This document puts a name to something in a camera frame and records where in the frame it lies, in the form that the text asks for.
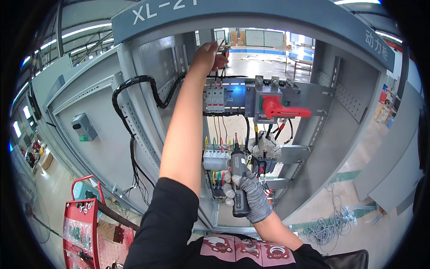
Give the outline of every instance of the gray glove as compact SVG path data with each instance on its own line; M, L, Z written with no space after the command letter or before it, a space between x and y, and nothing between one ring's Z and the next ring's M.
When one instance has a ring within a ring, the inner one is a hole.
M227 205L234 205L233 198L235 193L229 184L231 181L246 192L246 198L248 199L250 209L246 218L249 219L251 223L260 222L272 213L272 205L267 200L263 186L248 168L246 169L246 176L233 176L232 178L231 173L227 172L224 175L224 180L226 184L223 186L223 191L227 196L225 200Z

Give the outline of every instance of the black sleeve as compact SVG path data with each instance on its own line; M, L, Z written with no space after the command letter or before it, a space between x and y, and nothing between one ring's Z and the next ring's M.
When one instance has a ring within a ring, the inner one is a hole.
M197 195L188 187L160 178L124 268L175 267L197 221L198 206Z
M300 268L330 269L322 255L309 244L303 244L293 252L294 259Z

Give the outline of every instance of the ceiling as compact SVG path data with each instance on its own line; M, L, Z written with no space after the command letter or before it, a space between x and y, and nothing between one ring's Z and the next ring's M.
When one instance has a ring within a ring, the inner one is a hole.
M64 54L70 53L74 65L89 60L111 48L111 18L135 4L138 0L63 0L61 34ZM396 22L382 5L375 3L348 3L339 5L376 31L400 38ZM35 45L34 55L29 55L21 69L16 92L25 90L26 83L58 59L56 21L58 7L48 15L42 38Z
M359 20L367 24L374 31L379 31L390 36L402 39L402 35L397 28L396 21L388 14L381 4L376 3L345 3L339 5L343 9L349 11ZM401 43L395 39L383 36L401 46Z

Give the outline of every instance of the fan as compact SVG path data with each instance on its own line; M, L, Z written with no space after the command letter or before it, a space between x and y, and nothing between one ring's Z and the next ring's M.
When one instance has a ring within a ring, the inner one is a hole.
M62 237L50 228L48 211L34 183L23 173L17 173L16 179L22 211L37 241L46 243L51 232Z

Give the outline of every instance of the pink shirt print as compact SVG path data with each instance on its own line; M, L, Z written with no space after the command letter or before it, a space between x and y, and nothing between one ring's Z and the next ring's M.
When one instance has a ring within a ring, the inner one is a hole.
M262 267L295 263L290 249L272 242L240 240L232 235L205 235L200 255L236 262L248 257Z

